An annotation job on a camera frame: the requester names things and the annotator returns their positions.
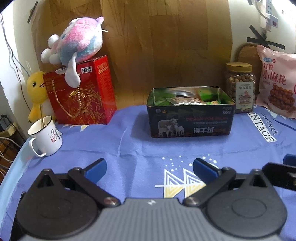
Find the blue gripper pad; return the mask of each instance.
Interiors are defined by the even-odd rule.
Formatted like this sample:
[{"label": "blue gripper pad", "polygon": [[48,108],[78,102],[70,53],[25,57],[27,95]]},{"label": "blue gripper pad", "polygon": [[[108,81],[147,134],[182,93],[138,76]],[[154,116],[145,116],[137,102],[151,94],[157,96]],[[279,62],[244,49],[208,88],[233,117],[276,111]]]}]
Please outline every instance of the blue gripper pad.
[{"label": "blue gripper pad", "polygon": [[296,155],[287,154],[283,160],[284,165],[296,166]]},{"label": "blue gripper pad", "polygon": [[96,184],[106,174],[107,163],[105,159],[101,158],[87,166],[83,171],[84,177]]},{"label": "blue gripper pad", "polygon": [[214,167],[201,158],[196,158],[192,167],[194,174],[197,175],[205,184],[211,183],[219,176],[220,169]]}]

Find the pink and blue plush toy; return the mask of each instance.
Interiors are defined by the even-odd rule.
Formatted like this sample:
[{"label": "pink and blue plush toy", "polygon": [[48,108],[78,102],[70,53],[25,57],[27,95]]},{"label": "pink and blue plush toy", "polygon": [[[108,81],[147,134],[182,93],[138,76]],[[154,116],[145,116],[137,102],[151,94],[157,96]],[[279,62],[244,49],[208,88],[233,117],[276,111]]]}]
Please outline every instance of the pink and blue plush toy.
[{"label": "pink and blue plush toy", "polygon": [[76,64],[90,59],[102,47],[101,24],[104,18],[77,18],[70,22],[61,37],[54,34],[48,39],[48,49],[41,54],[43,63],[67,66],[65,80],[72,88],[80,85]]}]

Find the thumbs up cartoon on mug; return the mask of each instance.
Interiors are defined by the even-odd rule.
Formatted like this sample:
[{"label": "thumbs up cartoon on mug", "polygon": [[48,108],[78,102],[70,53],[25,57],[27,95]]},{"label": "thumbs up cartoon on mug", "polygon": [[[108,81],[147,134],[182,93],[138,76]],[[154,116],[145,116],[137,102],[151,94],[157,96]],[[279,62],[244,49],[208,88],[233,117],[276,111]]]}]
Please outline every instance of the thumbs up cartoon on mug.
[{"label": "thumbs up cartoon on mug", "polygon": [[54,133],[54,130],[52,130],[52,135],[50,136],[50,139],[52,142],[55,142],[57,140],[57,135]]}]

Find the plush toy ear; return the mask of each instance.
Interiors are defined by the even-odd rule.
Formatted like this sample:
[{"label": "plush toy ear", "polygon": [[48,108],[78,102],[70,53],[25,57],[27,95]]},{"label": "plush toy ear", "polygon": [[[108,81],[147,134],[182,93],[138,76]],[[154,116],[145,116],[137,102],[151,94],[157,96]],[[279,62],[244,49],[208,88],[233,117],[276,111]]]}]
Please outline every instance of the plush toy ear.
[{"label": "plush toy ear", "polygon": [[96,21],[101,25],[104,22],[104,17],[98,17]]},{"label": "plush toy ear", "polygon": [[73,19],[73,20],[69,23],[69,26],[70,26],[71,24],[75,23],[78,19],[79,19],[79,18],[75,18],[75,19]]},{"label": "plush toy ear", "polygon": [[80,85],[80,78],[76,72],[76,57],[77,52],[74,53],[70,59],[65,73],[65,81],[72,88],[77,88]]}]

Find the metal straw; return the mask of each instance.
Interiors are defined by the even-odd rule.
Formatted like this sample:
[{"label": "metal straw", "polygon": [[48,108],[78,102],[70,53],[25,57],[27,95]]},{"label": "metal straw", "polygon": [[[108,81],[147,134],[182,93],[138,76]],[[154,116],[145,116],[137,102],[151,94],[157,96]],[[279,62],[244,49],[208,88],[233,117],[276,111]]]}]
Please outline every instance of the metal straw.
[{"label": "metal straw", "polygon": [[45,124],[44,124],[44,116],[43,116],[42,104],[39,104],[39,107],[40,107],[40,113],[41,113],[42,127],[44,128],[45,127]]}]

